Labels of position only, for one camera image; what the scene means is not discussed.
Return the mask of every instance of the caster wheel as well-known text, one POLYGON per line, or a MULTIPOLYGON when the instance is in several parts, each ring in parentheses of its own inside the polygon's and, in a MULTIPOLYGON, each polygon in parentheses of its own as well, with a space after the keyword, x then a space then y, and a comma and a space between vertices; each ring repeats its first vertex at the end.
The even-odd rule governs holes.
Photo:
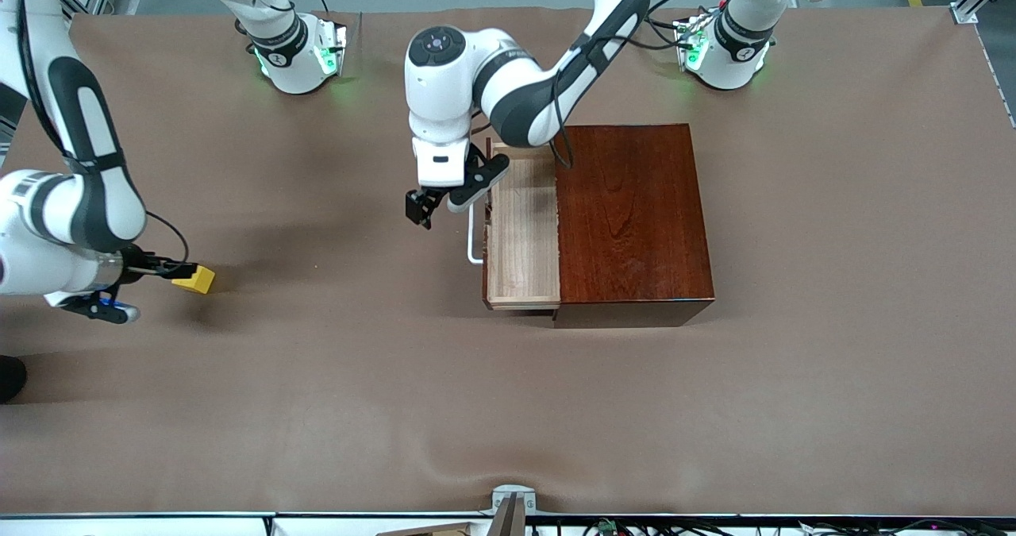
POLYGON ((7 403, 24 387, 28 374, 16 357, 0 355, 0 403, 7 403))

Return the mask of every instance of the wooden drawer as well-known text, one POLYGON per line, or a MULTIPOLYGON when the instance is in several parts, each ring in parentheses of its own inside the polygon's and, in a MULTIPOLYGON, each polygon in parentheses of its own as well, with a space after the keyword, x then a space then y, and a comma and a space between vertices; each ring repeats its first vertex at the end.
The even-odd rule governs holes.
POLYGON ((488 143, 511 168, 487 206, 487 306, 555 311, 559 327, 688 322, 714 300, 688 126, 568 134, 573 170, 556 164, 549 146, 488 143))

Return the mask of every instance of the tabletop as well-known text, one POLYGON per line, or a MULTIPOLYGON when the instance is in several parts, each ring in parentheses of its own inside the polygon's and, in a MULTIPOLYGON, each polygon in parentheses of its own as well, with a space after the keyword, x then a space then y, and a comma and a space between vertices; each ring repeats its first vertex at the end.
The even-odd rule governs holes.
MULTIPOLYGON (((570 123, 691 125, 716 302, 553 330, 484 308, 462 215, 403 217, 402 54, 496 25, 551 65, 588 14, 366 14, 352 76, 305 96, 231 17, 78 16, 139 192, 218 279, 127 287, 131 326, 3 300, 30 377, 0 512, 471 510, 518 482, 576 513, 1012 514, 1016 133, 974 26, 790 10, 728 92, 625 50, 570 123)), ((30 119, 6 170, 58 170, 30 119)))

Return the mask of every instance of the black circular button panel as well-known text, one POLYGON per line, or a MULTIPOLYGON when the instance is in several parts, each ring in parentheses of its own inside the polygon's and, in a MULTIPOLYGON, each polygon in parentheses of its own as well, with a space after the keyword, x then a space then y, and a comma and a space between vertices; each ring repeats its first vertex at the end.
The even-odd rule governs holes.
POLYGON ((435 26, 417 35, 409 43, 409 61, 418 66, 443 66, 465 51, 465 36, 451 26, 435 26))

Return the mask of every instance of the wooden box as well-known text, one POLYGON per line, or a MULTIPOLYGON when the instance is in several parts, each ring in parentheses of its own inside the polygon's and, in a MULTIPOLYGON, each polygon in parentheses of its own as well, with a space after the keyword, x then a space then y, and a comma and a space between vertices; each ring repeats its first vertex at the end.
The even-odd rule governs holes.
POLYGON ((684 325, 714 298, 688 126, 568 136, 572 170, 550 146, 488 141, 488 155, 511 157, 486 208, 488 308, 551 311, 556 327, 684 325))

